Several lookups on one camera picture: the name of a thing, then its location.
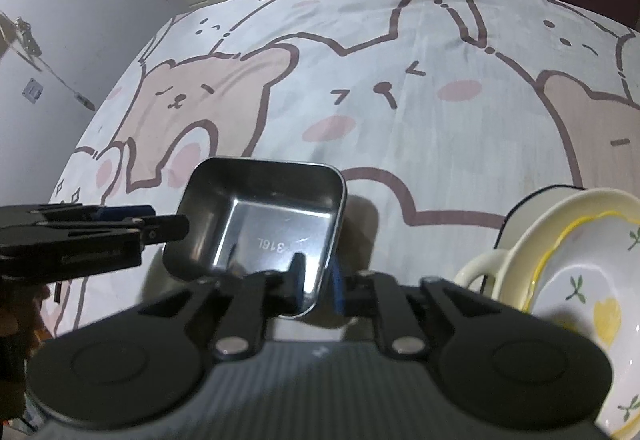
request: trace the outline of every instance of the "black clamp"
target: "black clamp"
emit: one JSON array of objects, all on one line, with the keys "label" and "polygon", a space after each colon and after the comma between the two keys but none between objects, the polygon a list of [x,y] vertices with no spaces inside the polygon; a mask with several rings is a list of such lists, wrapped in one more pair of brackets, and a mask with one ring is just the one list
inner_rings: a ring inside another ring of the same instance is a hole
[{"label": "black clamp", "polygon": [[[191,398],[211,370],[259,354],[267,319],[300,309],[304,274],[302,254],[286,273],[213,271],[62,336],[31,361],[31,395],[74,426],[148,422]],[[609,391],[609,363],[589,340],[443,279],[404,287],[358,273],[344,287],[344,314],[372,319],[383,356],[423,367],[450,402],[485,422],[561,428],[593,420]]]},{"label": "black clamp", "polygon": [[183,215],[151,206],[82,204],[0,208],[0,279],[42,285],[135,267],[145,245],[183,239]]}]

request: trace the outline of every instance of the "bed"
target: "bed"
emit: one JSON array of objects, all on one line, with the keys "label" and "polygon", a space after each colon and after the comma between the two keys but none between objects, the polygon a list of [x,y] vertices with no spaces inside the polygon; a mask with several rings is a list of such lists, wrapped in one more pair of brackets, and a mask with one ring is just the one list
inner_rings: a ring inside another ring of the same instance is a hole
[{"label": "bed", "polygon": [[[640,195],[640,38],[556,0],[232,0],[172,18],[131,62],[52,202],[172,213],[214,155],[328,163],[344,265],[417,283],[491,248],[550,184]],[[59,336],[175,286],[140,267],[63,283]],[[341,338],[336,320],[277,338]]]}]

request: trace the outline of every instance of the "white wall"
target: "white wall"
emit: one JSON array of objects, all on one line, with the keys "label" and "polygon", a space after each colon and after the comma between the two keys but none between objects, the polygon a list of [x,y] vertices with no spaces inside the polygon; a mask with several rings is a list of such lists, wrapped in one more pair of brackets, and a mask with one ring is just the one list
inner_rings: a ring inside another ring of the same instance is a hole
[{"label": "white wall", "polygon": [[[129,62],[184,0],[0,0],[31,24],[42,58],[100,106]],[[22,90],[44,86],[31,104]],[[0,57],[0,205],[46,202],[93,112],[49,72],[12,51]]]}]

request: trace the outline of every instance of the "bowl handle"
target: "bowl handle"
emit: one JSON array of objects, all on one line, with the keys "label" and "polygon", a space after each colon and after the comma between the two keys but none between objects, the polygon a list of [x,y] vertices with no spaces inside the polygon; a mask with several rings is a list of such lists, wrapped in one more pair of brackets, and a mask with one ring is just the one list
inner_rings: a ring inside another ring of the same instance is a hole
[{"label": "bowl handle", "polygon": [[454,283],[468,289],[480,276],[496,277],[508,254],[505,249],[492,249],[469,261],[454,278]]}]

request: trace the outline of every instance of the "square metal tray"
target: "square metal tray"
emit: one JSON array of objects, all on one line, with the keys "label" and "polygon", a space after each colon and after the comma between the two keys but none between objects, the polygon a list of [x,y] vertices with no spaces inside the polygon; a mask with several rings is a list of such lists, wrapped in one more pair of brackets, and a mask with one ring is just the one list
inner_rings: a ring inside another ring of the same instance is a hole
[{"label": "square metal tray", "polygon": [[286,271],[305,255],[302,311],[319,291],[340,231],[347,188],[328,165],[213,157],[191,175],[177,213],[190,221],[188,236],[167,243],[163,261],[191,281],[215,269],[239,276]]}]

